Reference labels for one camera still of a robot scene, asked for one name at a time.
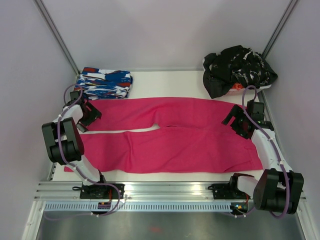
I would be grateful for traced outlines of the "pink trousers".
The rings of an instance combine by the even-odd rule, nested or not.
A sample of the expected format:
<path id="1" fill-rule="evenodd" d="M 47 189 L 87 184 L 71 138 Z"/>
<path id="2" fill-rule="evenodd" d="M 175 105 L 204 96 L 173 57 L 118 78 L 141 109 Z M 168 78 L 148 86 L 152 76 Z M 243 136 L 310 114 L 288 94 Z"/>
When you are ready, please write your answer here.
<path id="1" fill-rule="evenodd" d="M 262 169 L 252 141 L 223 120 L 232 103 L 189 97 L 93 101 L 101 119 L 81 134 L 101 172 L 227 173 Z"/>

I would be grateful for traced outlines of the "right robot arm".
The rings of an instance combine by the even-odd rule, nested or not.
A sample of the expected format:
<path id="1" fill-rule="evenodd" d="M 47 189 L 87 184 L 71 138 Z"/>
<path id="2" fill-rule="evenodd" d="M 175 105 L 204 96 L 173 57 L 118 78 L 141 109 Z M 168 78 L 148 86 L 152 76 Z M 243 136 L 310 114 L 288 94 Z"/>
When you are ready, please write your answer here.
<path id="1" fill-rule="evenodd" d="M 234 105 L 223 125 L 230 124 L 235 133 L 251 140 L 262 163 L 263 173 L 254 176 L 234 173 L 230 177 L 228 193 L 233 198 L 247 194 L 253 198 L 254 208 L 268 211 L 275 218 L 296 213 L 304 186 L 304 177 L 294 172 L 284 160 L 278 146 L 274 126 L 265 120 L 265 105 L 254 100 L 246 106 Z"/>

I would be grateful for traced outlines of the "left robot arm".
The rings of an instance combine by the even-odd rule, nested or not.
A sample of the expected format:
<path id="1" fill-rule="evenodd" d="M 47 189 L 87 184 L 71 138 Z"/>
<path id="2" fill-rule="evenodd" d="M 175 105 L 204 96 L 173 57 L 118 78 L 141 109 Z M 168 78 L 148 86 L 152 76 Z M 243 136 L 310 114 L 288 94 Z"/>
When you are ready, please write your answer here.
<path id="1" fill-rule="evenodd" d="M 80 133 L 87 132 L 101 117 L 102 113 L 86 100 L 83 92 L 72 91 L 60 115 L 41 126 L 50 161 L 71 169 L 84 186 L 92 186 L 91 193 L 99 199 L 108 195 L 109 186 L 102 173 L 86 158 Z"/>

